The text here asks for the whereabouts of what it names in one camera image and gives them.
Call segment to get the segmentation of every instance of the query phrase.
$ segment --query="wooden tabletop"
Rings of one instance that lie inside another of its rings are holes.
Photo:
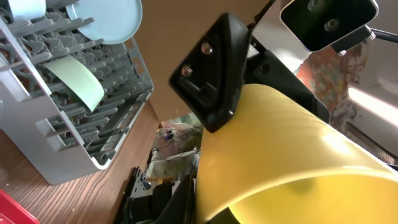
[[[158,124],[147,102],[108,169],[56,186],[0,130],[0,188],[40,223],[111,223],[132,168],[145,168]]]

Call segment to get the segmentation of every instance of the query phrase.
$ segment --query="dish rack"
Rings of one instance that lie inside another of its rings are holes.
[[[94,19],[71,21],[62,9],[32,21],[0,16],[0,128],[50,184],[109,167],[154,90],[135,40],[132,49],[88,40],[77,28]],[[42,66],[67,55],[104,88],[92,113]]]

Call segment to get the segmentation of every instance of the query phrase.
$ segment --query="yellow plastic cup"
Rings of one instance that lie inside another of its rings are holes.
[[[398,173],[268,86],[244,85],[201,149],[197,223],[398,223]]]

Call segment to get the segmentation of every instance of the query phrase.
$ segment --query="black cable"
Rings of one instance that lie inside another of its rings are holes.
[[[377,29],[373,29],[373,28],[371,28],[371,31],[374,32],[374,34],[376,35],[376,38],[378,38],[378,39],[386,40],[386,41],[398,44],[398,35],[397,34],[386,32],[383,30],[377,30]]]

